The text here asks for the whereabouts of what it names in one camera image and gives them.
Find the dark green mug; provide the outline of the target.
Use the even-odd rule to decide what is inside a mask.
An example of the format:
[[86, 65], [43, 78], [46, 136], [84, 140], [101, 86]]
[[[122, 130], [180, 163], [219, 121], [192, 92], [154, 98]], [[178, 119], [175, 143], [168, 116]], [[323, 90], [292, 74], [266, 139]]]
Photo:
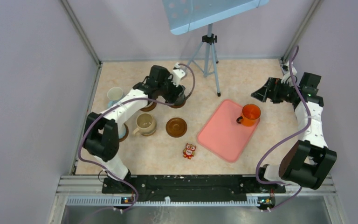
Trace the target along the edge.
[[179, 96], [176, 98], [176, 100], [175, 100], [175, 102], [173, 103], [173, 105], [180, 105], [180, 104], [182, 104], [182, 102], [183, 102], [184, 100], [186, 100], [186, 96], [185, 96], [185, 94], [181, 94], [181, 95], [179, 95]]

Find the dark brown ridged coaster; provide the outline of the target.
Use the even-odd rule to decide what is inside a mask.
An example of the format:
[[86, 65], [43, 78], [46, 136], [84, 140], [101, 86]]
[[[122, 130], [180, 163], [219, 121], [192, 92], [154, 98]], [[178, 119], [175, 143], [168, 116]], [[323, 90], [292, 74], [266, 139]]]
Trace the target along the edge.
[[143, 112], [150, 112], [156, 107], [156, 105], [157, 105], [156, 102], [151, 102], [146, 107], [141, 108], [140, 110]]

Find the orange mug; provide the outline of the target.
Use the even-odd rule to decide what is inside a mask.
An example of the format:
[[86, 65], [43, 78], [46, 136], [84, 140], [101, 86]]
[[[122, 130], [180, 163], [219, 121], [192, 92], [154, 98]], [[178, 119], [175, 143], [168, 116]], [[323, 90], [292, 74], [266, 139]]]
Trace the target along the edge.
[[244, 126], [253, 126], [259, 121], [260, 116], [261, 110], [257, 105], [247, 104], [243, 106], [241, 116], [237, 118], [236, 122]]

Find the beige mug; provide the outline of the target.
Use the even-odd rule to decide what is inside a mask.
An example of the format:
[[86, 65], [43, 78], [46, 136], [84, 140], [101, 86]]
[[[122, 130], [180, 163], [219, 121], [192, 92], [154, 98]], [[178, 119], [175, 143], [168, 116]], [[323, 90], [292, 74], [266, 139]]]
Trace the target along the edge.
[[147, 128], [147, 127], [157, 127], [157, 121], [156, 119], [149, 113], [142, 113], [137, 116], [136, 118], [136, 128], [133, 130], [132, 134], [141, 134], [140, 129], [141, 128]]

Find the light blue mug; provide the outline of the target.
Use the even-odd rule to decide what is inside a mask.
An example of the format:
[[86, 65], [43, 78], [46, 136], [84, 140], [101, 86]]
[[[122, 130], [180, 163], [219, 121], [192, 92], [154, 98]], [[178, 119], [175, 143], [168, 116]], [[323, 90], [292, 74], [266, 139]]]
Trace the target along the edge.
[[112, 107], [114, 104], [119, 102], [125, 96], [123, 89], [120, 87], [112, 87], [107, 92], [107, 97], [109, 102], [107, 104], [107, 108]]

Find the dark brown coaster front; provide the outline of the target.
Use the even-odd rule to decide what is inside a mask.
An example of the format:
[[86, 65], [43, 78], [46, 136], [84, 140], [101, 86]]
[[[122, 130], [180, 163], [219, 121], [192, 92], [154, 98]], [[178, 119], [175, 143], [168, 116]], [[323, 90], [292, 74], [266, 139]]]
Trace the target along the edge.
[[165, 128], [169, 136], [179, 138], [187, 132], [187, 123], [182, 118], [176, 117], [170, 119]]

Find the light brown coaster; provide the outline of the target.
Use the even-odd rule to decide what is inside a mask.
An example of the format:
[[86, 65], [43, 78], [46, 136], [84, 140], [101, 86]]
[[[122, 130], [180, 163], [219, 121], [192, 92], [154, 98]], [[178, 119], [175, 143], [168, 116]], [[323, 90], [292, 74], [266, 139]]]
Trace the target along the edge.
[[156, 132], [157, 128], [156, 127], [147, 127], [147, 128], [141, 128], [140, 129], [140, 133], [143, 136], [150, 136], [153, 135]]

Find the pink tray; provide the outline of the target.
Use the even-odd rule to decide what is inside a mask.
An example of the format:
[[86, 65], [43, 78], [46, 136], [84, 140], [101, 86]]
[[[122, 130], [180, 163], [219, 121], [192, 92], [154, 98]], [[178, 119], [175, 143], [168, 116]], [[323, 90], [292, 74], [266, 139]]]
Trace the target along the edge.
[[197, 142], [221, 159], [236, 162], [260, 122], [253, 126], [238, 124], [242, 108], [230, 99], [223, 100], [198, 133]]

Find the red owl figure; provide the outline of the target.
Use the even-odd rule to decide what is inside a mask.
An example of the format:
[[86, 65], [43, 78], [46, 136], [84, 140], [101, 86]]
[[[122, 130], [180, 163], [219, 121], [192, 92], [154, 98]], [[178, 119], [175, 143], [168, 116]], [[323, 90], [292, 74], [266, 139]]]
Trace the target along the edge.
[[192, 159], [195, 156], [196, 146], [190, 143], [186, 144], [186, 147], [183, 150], [183, 157], [187, 159]]

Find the dark brown wooden coaster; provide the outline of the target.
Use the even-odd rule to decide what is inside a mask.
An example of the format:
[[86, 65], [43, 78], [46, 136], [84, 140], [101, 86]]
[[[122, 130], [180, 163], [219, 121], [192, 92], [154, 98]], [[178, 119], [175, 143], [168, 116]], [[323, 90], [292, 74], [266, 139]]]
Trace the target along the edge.
[[180, 105], [172, 105], [171, 108], [179, 109], [179, 108], [183, 107], [185, 104], [186, 104], [186, 101], [184, 100], [184, 101], [182, 102], [182, 104], [180, 104]]

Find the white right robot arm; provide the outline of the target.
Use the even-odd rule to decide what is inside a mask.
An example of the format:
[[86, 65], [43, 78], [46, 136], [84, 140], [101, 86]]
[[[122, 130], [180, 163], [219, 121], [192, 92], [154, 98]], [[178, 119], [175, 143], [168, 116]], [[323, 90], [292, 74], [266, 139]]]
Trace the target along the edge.
[[280, 78], [269, 77], [267, 82], [251, 94], [265, 102], [288, 102], [293, 105], [298, 131], [297, 142], [288, 151], [280, 165], [257, 164], [255, 187], [268, 192], [274, 184], [296, 184], [303, 188], [318, 189], [337, 160], [337, 153], [328, 148], [324, 140], [321, 114], [324, 101], [317, 95], [321, 76], [305, 72], [299, 86], [283, 83]]

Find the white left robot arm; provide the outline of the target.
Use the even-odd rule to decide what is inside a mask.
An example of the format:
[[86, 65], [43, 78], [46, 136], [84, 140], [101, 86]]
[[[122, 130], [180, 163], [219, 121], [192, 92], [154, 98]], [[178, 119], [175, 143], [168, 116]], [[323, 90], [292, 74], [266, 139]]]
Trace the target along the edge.
[[100, 113], [87, 116], [82, 147], [94, 156], [113, 181], [113, 187], [120, 193], [127, 192], [131, 181], [126, 177], [128, 168], [117, 155], [120, 141], [128, 134], [126, 121], [137, 111], [164, 99], [168, 106], [178, 106], [185, 102], [185, 86], [180, 81], [186, 76], [182, 64], [174, 65], [172, 71], [154, 65], [142, 82], [133, 86], [127, 95]]

